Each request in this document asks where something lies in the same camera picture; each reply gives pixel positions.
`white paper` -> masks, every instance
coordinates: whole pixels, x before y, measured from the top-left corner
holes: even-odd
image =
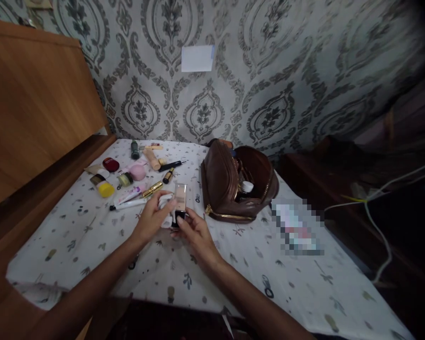
[[[181,72],[204,72],[213,69],[214,45],[183,47]]]

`bed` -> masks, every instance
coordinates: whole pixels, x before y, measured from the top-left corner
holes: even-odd
[[[203,215],[199,168],[208,148],[168,141],[139,143],[162,144],[164,149],[154,153],[168,162],[187,161],[176,168],[174,180],[164,189],[173,190],[176,182],[187,184],[187,205]],[[111,157],[121,167],[127,166],[132,162],[130,144],[128,139],[117,140],[92,164]],[[144,167],[146,177],[138,185],[149,187],[165,175],[152,170],[149,164]],[[109,206],[117,195],[124,194],[125,188],[116,190],[117,195],[102,198],[90,177],[84,172],[77,179],[8,266],[8,281],[40,308],[50,309],[62,291],[72,289],[116,249],[130,235],[142,211],[142,206],[135,206],[111,212]],[[278,178],[280,191],[276,198],[291,202],[286,205],[292,217],[287,223],[309,226],[324,255],[285,255],[280,248],[285,240],[266,207],[248,225],[205,217],[222,257],[311,332],[347,339],[411,339],[409,331],[322,222]],[[118,187],[115,175],[108,181]],[[134,299],[240,316],[200,270],[184,241],[172,239],[167,229],[161,229],[134,265],[130,264],[112,294],[127,297],[130,293]]]

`pink sponge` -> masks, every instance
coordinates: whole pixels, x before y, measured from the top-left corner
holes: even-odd
[[[145,168],[142,165],[134,165],[130,170],[129,173],[131,174],[132,178],[135,181],[143,180],[146,176]]]

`brown leather makeup bag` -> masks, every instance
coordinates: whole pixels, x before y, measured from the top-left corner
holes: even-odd
[[[279,180],[268,158],[250,146],[235,149],[238,162],[229,148],[215,141],[202,162],[202,191],[205,212],[224,222],[250,223],[279,192]],[[254,188],[249,198],[236,202],[240,194],[239,173]]]

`damask wallpaper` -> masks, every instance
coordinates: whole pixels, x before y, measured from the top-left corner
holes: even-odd
[[[269,156],[357,132],[425,63],[422,15],[403,0],[0,0],[0,19],[28,15],[80,40],[118,136]],[[181,73],[181,47],[204,44],[212,72]]]

